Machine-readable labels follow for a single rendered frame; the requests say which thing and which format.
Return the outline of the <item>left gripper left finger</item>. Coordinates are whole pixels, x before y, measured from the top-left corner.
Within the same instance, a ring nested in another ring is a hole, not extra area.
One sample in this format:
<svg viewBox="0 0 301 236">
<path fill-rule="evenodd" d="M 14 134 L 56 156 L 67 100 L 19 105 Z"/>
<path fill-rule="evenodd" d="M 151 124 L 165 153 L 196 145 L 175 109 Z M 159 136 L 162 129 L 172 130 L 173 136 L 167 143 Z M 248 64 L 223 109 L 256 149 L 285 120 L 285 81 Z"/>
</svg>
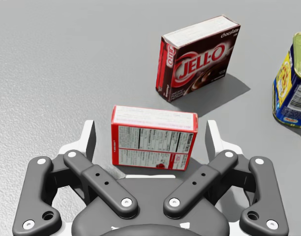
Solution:
<svg viewBox="0 0 301 236">
<path fill-rule="evenodd" d="M 61 187 L 70 186 L 86 204 L 105 204 L 119 219 L 138 214 L 137 199 L 101 166 L 93 164 L 96 131 L 93 120 L 86 120 L 80 139 L 62 146 L 54 159 L 39 156 L 28 163 L 12 233 L 15 236 L 101 236 L 91 224 L 100 221 L 98 210 L 88 219 L 78 215 L 64 223 L 52 206 Z"/>
</svg>

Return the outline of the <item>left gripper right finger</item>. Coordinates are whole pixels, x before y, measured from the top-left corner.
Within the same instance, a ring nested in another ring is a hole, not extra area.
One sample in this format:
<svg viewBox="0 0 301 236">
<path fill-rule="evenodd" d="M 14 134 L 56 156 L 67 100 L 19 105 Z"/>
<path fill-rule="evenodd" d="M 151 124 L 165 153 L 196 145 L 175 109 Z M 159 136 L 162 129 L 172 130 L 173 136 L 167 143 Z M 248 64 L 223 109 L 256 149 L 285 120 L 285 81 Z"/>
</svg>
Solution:
<svg viewBox="0 0 301 236">
<path fill-rule="evenodd" d="M 205 144 L 209 163 L 166 197 L 164 214 L 182 218 L 202 198 L 215 205 L 235 186 L 243 190 L 249 203 L 239 219 L 244 233 L 287 236 L 289 226 L 272 161 L 260 156 L 247 159 L 239 146 L 222 140 L 215 120 L 207 121 Z"/>
</svg>

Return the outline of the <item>green and blue rectangular can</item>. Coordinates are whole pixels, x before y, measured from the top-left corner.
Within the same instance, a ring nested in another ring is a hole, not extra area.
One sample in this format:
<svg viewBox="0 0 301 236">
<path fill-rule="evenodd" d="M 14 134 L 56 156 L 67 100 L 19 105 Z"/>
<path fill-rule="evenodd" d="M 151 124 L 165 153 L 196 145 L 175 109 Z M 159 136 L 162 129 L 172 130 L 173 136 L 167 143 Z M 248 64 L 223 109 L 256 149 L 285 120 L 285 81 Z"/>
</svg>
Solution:
<svg viewBox="0 0 301 236">
<path fill-rule="evenodd" d="M 278 122 L 301 128 L 301 32 L 294 34 L 273 81 L 272 113 Z"/>
</svg>

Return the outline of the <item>red and white carton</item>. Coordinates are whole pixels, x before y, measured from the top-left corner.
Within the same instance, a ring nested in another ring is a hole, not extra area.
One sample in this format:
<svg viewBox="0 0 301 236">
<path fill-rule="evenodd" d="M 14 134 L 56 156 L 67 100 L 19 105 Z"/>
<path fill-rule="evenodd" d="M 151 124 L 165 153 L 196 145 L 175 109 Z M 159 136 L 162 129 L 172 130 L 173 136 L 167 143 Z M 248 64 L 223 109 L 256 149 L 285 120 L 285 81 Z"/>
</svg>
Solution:
<svg viewBox="0 0 301 236">
<path fill-rule="evenodd" d="M 197 133 L 196 113 L 116 105 L 111 119 L 112 163 L 185 171 Z"/>
</svg>

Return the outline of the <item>brown and red carton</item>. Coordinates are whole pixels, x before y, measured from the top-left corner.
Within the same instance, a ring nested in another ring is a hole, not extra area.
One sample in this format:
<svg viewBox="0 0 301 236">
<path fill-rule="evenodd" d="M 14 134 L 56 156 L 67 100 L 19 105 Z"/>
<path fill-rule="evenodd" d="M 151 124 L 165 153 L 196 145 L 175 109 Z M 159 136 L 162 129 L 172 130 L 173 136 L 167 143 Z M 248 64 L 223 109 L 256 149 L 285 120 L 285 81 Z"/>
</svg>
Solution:
<svg viewBox="0 0 301 236">
<path fill-rule="evenodd" d="M 226 75 L 241 25 L 225 15 L 161 37 L 155 89 L 172 102 Z"/>
</svg>

